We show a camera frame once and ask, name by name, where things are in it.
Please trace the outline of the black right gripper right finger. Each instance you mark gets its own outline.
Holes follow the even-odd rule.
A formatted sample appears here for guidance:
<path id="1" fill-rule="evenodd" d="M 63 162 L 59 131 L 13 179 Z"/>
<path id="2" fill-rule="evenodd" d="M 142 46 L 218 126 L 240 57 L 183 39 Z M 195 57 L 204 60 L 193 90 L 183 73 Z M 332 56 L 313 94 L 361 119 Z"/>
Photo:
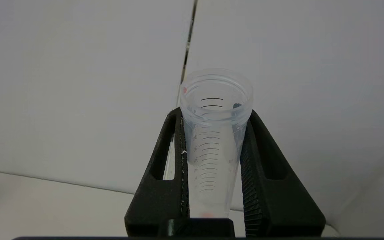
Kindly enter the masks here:
<path id="1" fill-rule="evenodd" d="M 247 237 L 320 237 L 324 214 L 259 115 L 252 111 L 240 155 Z"/>

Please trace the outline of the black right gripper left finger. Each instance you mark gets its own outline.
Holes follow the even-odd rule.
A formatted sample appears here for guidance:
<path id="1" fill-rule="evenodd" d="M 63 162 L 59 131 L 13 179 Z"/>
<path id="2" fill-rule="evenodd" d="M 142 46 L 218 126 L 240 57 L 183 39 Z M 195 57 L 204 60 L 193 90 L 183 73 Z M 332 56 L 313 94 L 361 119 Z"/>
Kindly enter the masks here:
<path id="1" fill-rule="evenodd" d="M 170 143 L 175 141 L 175 176 L 163 180 Z M 124 217 L 129 237 L 156 237 L 168 220 L 189 217 L 188 167 L 180 108 L 166 117 L 151 158 Z"/>

